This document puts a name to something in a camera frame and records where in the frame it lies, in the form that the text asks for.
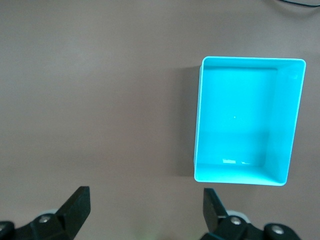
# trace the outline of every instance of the screw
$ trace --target screw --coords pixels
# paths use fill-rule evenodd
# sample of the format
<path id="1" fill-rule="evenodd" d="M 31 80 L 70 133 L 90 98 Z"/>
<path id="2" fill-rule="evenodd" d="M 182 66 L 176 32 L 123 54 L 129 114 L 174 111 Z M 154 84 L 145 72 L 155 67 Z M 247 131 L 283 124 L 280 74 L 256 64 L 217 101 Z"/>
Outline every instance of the screw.
<path id="1" fill-rule="evenodd" d="M 278 225 L 273 225 L 272 226 L 272 231 L 274 231 L 276 234 L 284 234 L 285 231 Z"/>
<path id="2" fill-rule="evenodd" d="M 231 218 L 231 222 L 234 224 L 234 225 L 240 225 L 241 224 L 241 220 L 239 218 L 237 218 L 236 216 L 233 216 Z"/>
<path id="3" fill-rule="evenodd" d="M 44 216 L 41 216 L 41 218 L 39 219 L 39 223 L 41 224 L 44 224 L 46 222 L 48 222 L 50 220 L 50 216 L 47 216 L 47 215 L 44 215 Z"/>

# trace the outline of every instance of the gray table surface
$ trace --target gray table surface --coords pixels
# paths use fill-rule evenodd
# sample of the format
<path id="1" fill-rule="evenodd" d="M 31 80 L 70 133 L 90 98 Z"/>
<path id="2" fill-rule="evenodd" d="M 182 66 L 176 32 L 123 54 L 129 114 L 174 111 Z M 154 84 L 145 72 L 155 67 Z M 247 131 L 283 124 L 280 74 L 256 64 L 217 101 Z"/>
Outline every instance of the gray table surface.
<path id="1" fill-rule="evenodd" d="M 259 228 L 318 239 L 319 23 L 275 0 L 1 1 L 0 219 L 22 226 L 88 185 L 77 240 L 198 240 L 213 187 Z M 205 56 L 306 61 L 285 186 L 194 180 Z"/>

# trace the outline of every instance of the rectangular container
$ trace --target rectangular container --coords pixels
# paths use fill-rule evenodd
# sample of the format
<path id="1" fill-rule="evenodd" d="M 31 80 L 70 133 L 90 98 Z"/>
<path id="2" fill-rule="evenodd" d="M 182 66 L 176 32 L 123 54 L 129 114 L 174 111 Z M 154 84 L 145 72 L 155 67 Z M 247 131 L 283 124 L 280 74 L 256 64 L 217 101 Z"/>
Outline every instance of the rectangular container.
<path id="1" fill-rule="evenodd" d="M 196 181 L 272 186 L 287 182 L 305 69 L 302 59 L 203 59 Z"/>

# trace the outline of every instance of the black cable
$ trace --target black cable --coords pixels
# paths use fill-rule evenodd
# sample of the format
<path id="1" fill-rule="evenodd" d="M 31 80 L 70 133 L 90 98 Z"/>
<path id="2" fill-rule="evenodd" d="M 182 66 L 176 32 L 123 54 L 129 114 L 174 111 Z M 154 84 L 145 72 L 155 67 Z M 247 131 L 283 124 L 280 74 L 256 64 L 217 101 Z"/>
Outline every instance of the black cable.
<path id="1" fill-rule="evenodd" d="M 305 4 L 305 3 L 300 3 L 300 2 L 295 2 L 295 1 L 287 1 L 287 0 L 279 0 L 279 1 L 287 3 L 287 4 L 293 4 L 293 5 L 298 5 L 298 6 L 302 6 L 302 7 L 307 7 L 307 8 L 318 8 L 318 7 L 320 7 L 320 4 L 312 5 L 312 4 Z"/>

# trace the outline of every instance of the silver bolt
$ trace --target silver bolt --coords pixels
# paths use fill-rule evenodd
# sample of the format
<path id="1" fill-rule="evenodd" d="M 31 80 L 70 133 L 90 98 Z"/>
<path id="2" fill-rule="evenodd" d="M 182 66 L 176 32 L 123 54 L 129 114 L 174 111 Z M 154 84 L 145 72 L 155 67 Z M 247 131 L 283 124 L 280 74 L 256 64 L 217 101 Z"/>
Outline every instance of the silver bolt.
<path id="1" fill-rule="evenodd" d="M 273 225 L 272 226 L 272 231 L 274 231 L 276 234 L 284 234 L 285 231 L 278 225 Z"/>
<path id="2" fill-rule="evenodd" d="M 231 222 L 234 224 L 234 225 L 240 225 L 241 224 L 241 220 L 239 218 L 237 218 L 236 216 L 233 216 L 231 218 Z"/>
<path id="3" fill-rule="evenodd" d="M 39 223 L 41 224 L 44 224 L 46 222 L 48 222 L 50 220 L 50 216 L 47 216 L 47 215 L 44 215 L 44 216 L 41 216 L 41 218 L 39 219 Z"/>

